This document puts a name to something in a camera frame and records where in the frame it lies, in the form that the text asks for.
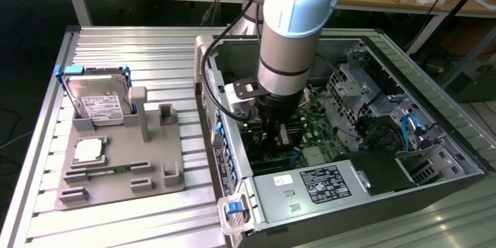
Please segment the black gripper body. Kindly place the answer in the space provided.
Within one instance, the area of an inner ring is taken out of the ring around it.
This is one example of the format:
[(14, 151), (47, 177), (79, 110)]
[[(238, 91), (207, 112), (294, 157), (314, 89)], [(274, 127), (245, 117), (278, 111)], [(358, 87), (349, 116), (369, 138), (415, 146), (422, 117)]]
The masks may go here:
[(255, 108), (262, 121), (286, 122), (294, 113), (302, 93), (282, 96), (267, 94), (255, 98)]

